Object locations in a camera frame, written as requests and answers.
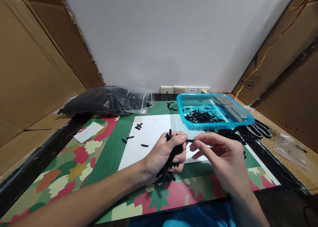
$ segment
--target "blue clothing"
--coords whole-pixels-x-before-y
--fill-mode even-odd
[[[151,214],[131,218],[129,227],[235,227],[232,206],[229,201],[214,202],[210,205],[195,206],[167,213]]]

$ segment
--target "scissors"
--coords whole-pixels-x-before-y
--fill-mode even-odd
[[[255,123],[252,125],[246,125],[247,130],[256,138],[271,138],[272,133],[269,131],[269,127],[264,125],[262,122],[255,119]]]

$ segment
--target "left hand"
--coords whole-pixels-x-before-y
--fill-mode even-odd
[[[188,135],[186,135],[182,131],[172,132],[172,139],[168,142],[166,140],[166,134],[163,133],[155,146],[152,148],[150,153],[143,158],[140,163],[142,165],[142,172],[141,172],[141,180],[144,185],[148,185],[154,183],[159,178],[156,178],[156,175],[160,172],[162,167],[167,162],[169,155],[173,148],[177,145],[182,144],[183,151],[182,153],[175,156],[173,159],[173,163],[179,162],[179,167],[172,166],[172,169],[168,171],[173,173],[180,173],[184,166],[184,161],[186,160],[186,146]]]

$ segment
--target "white paper sheet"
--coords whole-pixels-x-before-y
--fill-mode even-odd
[[[93,135],[97,134],[102,128],[103,126],[93,122],[90,126],[84,129],[82,132],[74,135],[74,138],[76,138],[76,140],[79,141],[80,143],[83,143],[87,139],[92,137]]]
[[[135,129],[138,123],[143,123],[140,130]],[[132,129],[129,136],[135,136],[127,140],[126,148],[120,162],[118,170],[124,169],[131,164],[143,159],[150,152],[152,147],[158,141],[160,135],[164,132],[183,131],[188,135],[188,139],[193,139],[199,133],[203,133],[203,130],[188,130],[179,114],[164,114],[164,115],[149,115],[149,116],[137,116],[134,119]],[[141,144],[149,145],[149,147],[142,147]],[[206,161],[207,158],[202,156],[197,160],[193,160],[192,156],[196,153],[188,151],[186,153],[185,163]]]

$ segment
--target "wire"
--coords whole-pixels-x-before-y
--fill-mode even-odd
[[[294,7],[294,4],[297,0],[294,0],[291,4],[291,6],[289,7],[290,10],[296,10],[298,8],[301,7],[301,10],[298,12],[298,14],[296,15],[295,19],[292,21],[292,23],[274,40],[274,42],[272,42],[272,44],[266,49],[264,56],[262,58],[262,60],[260,61],[258,67],[244,80],[242,87],[237,91],[236,96],[234,98],[234,100],[236,100],[238,98],[239,93],[241,92],[241,90],[244,88],[245,83],[252,77],[252,75],[258,71],[258,69],[261,67],[266,54],[268,52],[268,50],[270,50],[272,48],[272,46],[274,45],[274,43],[276,43],[276,41],[295,23],[295,21],[298,19],[298,17],[300,16],[300,14],[302,13],[302,11],[304,10],[304,8],[306,7],[306,5],[308,4],[309,0],[304,0],[302,1],[298,6]]]

